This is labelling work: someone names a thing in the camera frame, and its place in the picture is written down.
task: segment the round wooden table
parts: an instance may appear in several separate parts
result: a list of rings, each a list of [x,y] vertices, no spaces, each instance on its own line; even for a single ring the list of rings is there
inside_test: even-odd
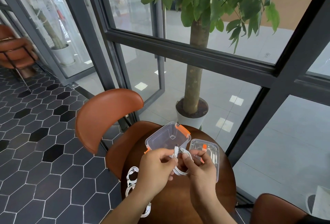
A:
[[[189,126],[185,126],[191,134],[191,139],[202,139],[215,143],[215,141],[204,132]],[[121,193],[125,198],[127,188],[126,176],[132,166],[139,167],[140,160],[146,151],[146,139],[159,128],[150,131],[135,143],[128,154],[122,170]],[[219,180],[216,184],[217,197],[224,208],[232,213],[236,204],[236,182],[233,169],[225,152],[220,148]],[[173,175],[173,180],[168,181],[165,188],[151,201],[151,212],[146,218],[141,218],[139,223],[201,223],[198,214],[190,202],[190,181],[187,176]]]

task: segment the gray tile floor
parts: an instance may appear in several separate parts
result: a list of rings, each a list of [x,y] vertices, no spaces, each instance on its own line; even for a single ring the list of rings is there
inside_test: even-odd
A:
[[[119,180],[75,137],[87,99],[40,72],[26,91],[0,69],[0,223],[99,224],[121,201]],[[107,146],[120,136],[112,126]]]

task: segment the plastic container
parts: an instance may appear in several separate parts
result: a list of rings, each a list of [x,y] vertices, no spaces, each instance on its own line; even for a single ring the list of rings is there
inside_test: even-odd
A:
[[[148,150],[174,149],[178,144],[179,147],[186,148],[190,140],[190,132],[184,126],[171,121],[146,139],[146,147]]]
[[[200,140],[200,139],[193,139],[190,143],[189,150],[191,149],[197,149],[206,151],[206,153],[211,157],[214,165],[217,169],[217,182],[219,179],[219,146],[216,143],[211,143],[206,140]]]

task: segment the orange clip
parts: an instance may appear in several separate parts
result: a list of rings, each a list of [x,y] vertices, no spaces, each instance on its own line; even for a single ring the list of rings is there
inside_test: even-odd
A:
[[[183,133],[186,138],[188,138],[188,136],[190,135],[190,132],[182,125],[179,126],[175,125],[175,128],[179,130],[181,133]]]
[[[144,152],[145,154],[147,153],[147,152],[149,152],[151,149],[150,149],[150,147],[148,147],[148,149]]]

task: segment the forearm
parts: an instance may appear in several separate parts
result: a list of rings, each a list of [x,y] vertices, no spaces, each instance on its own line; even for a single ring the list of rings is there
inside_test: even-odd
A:
[[[196,211],[204,224],[237,224],[217,198]]]
[[[134,189],[101,224],[134,224],[138,223],[149,199],[140,190]]]

